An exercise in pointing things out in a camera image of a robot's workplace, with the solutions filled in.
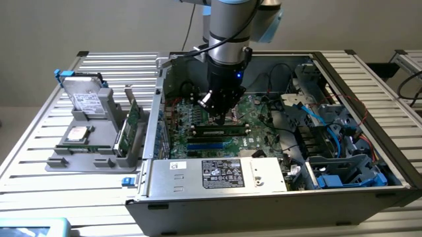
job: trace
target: teal object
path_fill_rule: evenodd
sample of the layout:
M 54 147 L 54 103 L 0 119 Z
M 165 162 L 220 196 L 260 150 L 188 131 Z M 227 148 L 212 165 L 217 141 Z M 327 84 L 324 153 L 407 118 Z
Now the teal object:
M 69 237 L 69 232 L 65 218 L 0 218 L 0 236 Z

